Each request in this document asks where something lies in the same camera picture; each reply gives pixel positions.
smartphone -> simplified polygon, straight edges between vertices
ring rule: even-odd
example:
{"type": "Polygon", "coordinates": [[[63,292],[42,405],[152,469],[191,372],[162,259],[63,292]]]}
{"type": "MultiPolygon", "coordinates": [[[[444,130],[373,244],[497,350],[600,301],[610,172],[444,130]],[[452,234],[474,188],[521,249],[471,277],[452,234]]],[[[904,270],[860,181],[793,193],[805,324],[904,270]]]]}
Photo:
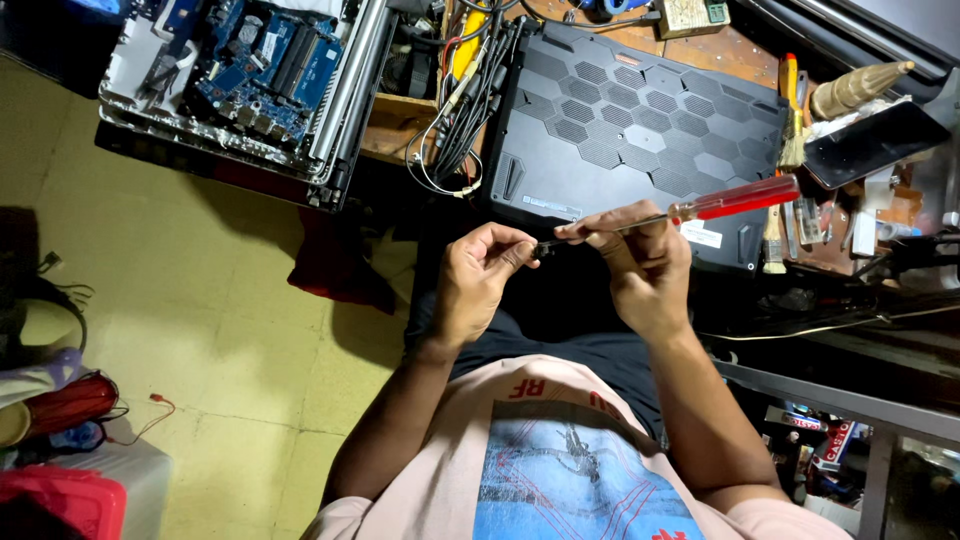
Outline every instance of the smartphone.
{"type": "Polygon", "coordinates": [[[836,189],[944,142],[950,133],[913,102],[882,110],[804,145],[804,166],[836,189]]]}

red screwdriver handle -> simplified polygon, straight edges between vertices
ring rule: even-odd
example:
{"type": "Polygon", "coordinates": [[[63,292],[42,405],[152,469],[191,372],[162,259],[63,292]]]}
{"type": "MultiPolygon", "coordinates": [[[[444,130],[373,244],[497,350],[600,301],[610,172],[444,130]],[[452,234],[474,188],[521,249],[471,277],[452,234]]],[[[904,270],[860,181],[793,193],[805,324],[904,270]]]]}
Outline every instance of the red screwdriver handle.
{"type": "Polygon", "coordinates": [[[674,203],[667,211],[675,224],[691,219],[713,219],[755,209],[765,209],[800,198],[800,185],[792,174],[724,189],[687,203],[674,203]]]}

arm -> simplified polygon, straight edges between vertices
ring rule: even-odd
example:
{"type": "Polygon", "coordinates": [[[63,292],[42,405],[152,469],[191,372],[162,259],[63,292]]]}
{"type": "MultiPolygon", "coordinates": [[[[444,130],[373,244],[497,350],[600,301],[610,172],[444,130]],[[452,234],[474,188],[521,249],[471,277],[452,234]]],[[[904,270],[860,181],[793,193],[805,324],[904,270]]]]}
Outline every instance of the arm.
{"type": "Polygon", "coordinates": [[[585,240],[610,266],[617,313],[649,347],[670,452],[690,491],[721,512],[758,497],[789,501],[763,442],[687,320],[686,239],[666,221],[626,237],[606,233],[659,213],[640,201],[556,234],[585,240]]]}
{"type": "Polygon", "coordinates": [[[507,280],[536,239],[488,223],[446,247],[431,330],[387,380],[333,460],[321,507],[374,500],[420,452],[453,361],[487,329],[507,280]]]}

pink t-shirt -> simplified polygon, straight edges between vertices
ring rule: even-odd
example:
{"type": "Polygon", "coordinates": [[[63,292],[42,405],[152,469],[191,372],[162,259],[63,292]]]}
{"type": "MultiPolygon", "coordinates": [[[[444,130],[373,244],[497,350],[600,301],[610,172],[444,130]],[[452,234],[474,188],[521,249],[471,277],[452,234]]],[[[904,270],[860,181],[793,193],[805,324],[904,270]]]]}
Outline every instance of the pink t-shirt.
{"type": "Polygon", "coordinates": [[[850,536],[784,501],[726,515],[697,502],[609,386],[584,365],[531,355],[448,384],[423,449],[377,502],[335,501],[304,538],[850,536]]]}

man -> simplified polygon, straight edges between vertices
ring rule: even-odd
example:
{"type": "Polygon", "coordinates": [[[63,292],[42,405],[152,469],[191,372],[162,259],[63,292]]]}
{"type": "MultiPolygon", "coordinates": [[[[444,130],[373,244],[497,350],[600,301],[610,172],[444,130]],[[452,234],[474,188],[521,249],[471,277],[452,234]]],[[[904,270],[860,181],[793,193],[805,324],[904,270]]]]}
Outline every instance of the man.
{"type": "MultiPolygon", "coordinates": [[[[414,306],[417,340],[338,452],[304,538],[849,538],[780,490],[697,340],[686,240],[666,222],[610,233],[658,213],[641,201],[555,231],[599,251],[634,334],[533,342],[498,307],[514,272],[540,266],[536,239],[488,223],[448,245],[421,295],[432,321],[418,330],[414,306]]],[[[563,295],[511,295],[524,292],[563,295]]]]}

